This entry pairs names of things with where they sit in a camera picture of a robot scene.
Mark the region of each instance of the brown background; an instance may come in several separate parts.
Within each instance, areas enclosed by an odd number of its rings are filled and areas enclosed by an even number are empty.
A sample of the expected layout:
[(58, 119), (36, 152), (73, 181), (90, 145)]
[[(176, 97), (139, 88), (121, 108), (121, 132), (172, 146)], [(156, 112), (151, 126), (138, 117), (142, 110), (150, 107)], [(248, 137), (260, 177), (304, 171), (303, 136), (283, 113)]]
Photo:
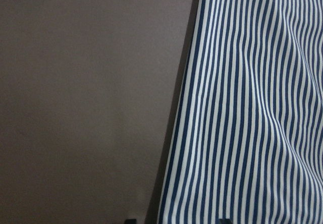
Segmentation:
[(0, 223), (143, 222), (191, 4), (0, 0)]

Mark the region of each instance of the gray surface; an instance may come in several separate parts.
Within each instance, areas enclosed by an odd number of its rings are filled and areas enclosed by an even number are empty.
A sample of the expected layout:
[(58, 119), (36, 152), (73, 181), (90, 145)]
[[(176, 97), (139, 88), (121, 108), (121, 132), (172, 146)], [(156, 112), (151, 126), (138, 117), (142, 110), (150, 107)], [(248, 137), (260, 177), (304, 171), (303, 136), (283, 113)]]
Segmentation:
[(144, 219), (192, 0), (0, 0), (0, 223)]

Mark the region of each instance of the dark object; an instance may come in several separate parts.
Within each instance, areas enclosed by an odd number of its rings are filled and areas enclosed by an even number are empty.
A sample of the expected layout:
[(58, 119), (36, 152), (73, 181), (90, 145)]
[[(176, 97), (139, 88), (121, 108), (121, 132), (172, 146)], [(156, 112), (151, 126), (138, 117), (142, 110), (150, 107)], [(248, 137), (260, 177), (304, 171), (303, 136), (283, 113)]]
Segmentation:
[(126, 219), (124, 224), (137, 224), (137, 219)]
[(219, 219), (222, 224), (233, 224), (230, 219)]

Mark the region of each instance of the cloth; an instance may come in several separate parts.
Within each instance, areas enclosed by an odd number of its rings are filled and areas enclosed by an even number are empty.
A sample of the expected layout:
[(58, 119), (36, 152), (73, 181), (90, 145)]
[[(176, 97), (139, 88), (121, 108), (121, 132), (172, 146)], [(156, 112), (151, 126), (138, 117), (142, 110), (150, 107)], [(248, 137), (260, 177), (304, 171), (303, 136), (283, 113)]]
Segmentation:
[(158, 223), (323, 223), (322, 24), (322, 0), (199, 0)]

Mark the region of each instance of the blue and white striped cloth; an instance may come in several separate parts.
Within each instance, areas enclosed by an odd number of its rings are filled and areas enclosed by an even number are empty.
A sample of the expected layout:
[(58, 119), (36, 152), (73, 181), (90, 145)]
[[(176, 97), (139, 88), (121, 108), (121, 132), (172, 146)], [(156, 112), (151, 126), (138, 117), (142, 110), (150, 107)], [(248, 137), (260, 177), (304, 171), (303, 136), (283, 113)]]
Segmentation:
[(322, 34), (322, 0), (199, 0), (158, 223), (323, 223)]

